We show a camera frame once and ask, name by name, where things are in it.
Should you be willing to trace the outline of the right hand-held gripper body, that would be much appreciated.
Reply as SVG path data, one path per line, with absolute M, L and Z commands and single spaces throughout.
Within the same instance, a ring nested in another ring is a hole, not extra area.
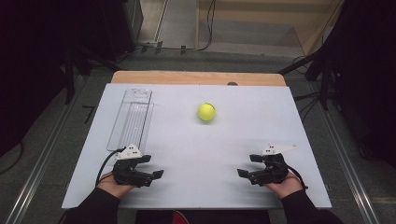
M 289 172 L 283 152 L 296 149 L 296 145 L 268 145 L 260 154 L 264 158 L 265 168 L 260 171 L 249 172 L 248 180 L 252 185 L 280 184 Z

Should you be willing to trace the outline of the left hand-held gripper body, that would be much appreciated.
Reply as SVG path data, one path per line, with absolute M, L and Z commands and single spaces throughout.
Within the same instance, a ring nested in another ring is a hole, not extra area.
M 131 185 L 137 188 L 150 186 L 154 180 L 153 175 L 136 170 L 138 164 L 134 162 L 134 159 L 142 156 L 144 154 L 134 144 L 116 154 L 112 174 L 119 185 Z

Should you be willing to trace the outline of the clear plastic ball container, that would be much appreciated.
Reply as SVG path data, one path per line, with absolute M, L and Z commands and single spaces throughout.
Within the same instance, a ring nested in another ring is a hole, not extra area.
M 128 89 L 123 95 L 106 149 L 114 151 L 133 144 L 144 151 L 154 104 L 152 90 Z

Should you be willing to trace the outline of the yellow tennis ball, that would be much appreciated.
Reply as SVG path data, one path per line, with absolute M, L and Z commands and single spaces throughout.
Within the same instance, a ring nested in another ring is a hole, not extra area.
M 212 104 L 202 103 L 198 106 L 197 115 L 203 121 L 210 121 L 216 116 L 216 109 Z

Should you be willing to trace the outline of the person's left hand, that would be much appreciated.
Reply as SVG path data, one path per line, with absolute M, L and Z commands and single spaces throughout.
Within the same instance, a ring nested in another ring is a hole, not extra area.
M 121 199 L 126 193 L 134 188 L 131 185 L 119 185 L 112 173 L 106 173 L 99 178 L 96 187 L 102 189 L 109 194 Z

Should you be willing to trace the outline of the person's right hand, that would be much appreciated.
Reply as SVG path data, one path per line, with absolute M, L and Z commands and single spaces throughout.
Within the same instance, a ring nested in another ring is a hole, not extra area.
M 303 189 L 300 179 L 291 172 L 288 172 L 285 179 L 280 184 L 270 183 L 265 184 L 265 187 L 271 190 L 279 200 Z

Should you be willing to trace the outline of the white table board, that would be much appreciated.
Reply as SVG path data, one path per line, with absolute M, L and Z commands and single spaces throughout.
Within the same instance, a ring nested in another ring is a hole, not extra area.
M 308 187 L 314 205 L 331 207 L 304 126 L 287 87 L 151 85 L 154 104 L 138 170 L 164 170 L 148 188 L 134 189 L 121 204 L 134 209 L 269 209 L 280 203 L 270 190 L 239 177 L 260 170 L 251 154 L 268 145 L 296 145 L 285 152 Z M 216 116 L 198 118 L 198 106 L 212 104 Z

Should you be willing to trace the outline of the wooden table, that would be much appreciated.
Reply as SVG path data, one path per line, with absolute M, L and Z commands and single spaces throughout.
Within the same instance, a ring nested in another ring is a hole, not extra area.
M 118 71 L 112 83 L 171 84 L 171 85 L 228 85 L 285 87 L 280 74 L 188 72 L 188 71 Z

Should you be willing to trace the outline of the black tripod stand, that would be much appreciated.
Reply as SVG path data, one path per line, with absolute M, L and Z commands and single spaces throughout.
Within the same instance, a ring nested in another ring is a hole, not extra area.
M 303 65 L 307 65 L 309 63 L 309 67 L 307 68 L 304 76 L 308 81 L 315 81 L 318 77 L 321 77 L 320 90 L 318 94 L 319 101 L 322 107 L 327 110 L 327 99 L 328 99 L 328 86 L 329 86 L 329 77 L 331 74 L 331 61 L 326 57 L 326 55 L 319 49 L 314 53 L 303 56 L 300 60 L 293 62 L 291 65 L 281 69 L 278 73 L 282 76 L 290 73 L 291 71 L 296 70 Z
M 91 73 L 92 66 L 89 59 L 97 61 L 99 64 L 107 67 L 113 72 L 120 71 L 121 68 L 115 63 L 101 57 L 97 53 L 77 44 L 68 44 L 64 50 L 64 75 L 66 99 L 65 103 L 69 105 L 75 96 L 75 78 L 73 68 L 76 67 L 83 76 Z

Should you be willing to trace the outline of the dark curtain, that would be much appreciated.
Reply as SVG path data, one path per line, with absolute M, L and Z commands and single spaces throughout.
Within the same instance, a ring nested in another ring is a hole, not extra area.
M 345 0 L 325 48 L 361 153 L 396 169 L 396 0 Z
M 66 86 L 66 46 L 93 0 L 0 0 L 0 157 Z

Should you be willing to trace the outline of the black cabinet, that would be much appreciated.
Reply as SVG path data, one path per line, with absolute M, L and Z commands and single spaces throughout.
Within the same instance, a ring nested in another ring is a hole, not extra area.
M 109 38 L 111 59 L 132 53 L 144 20 L 140 0 L 99 0 Z

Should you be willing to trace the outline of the metal floor rail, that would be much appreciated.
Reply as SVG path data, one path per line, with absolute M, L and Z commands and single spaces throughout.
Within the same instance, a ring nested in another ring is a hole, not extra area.
M 304 114 L 304 126 L 318 162 L 332 211 L 346 224 L 381 224 L 358 168 L 336 130 L 330 110 L 316 99 Z
M 64 105 L 62 113 L 60 117 L 57 119 L 56 123 L 54 124 L 51 133 L 49 135 L 49 139 L 47 140 L 46 145 L 42 149 L 40 156 L 36 160 L 32 172 L 29 174 L 27 180 L 22 185 L 21 191 L 16 199 L 16 202 L 13 204 L 12 210 L 7 216 L 6 224 L 21 224 L 21 221 L 28 207 L 35 196 L 35 193 L 44 176 L 44 173 L 47 170 L 47 167 L 50 163 L 50 158 L 54 153 L 55 145 L 64 128 L 64 125 L 68 120 L 68 117 L 75 104 L 75 101 L 79 97 L 85 85 L 86 85 L 86 78 L 84 76 L 77 76 L 75 78 L 75 84 L 74 84 L 75 93 L 71 97 L 70 102 Z

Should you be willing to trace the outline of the light wooden frame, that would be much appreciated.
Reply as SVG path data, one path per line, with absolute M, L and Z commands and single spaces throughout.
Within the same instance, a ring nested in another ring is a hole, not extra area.
M 308 55 L 318 48 L 344 0 L 195 0 L 195 45 L 201 47 L 212 17 L 213 51 Z

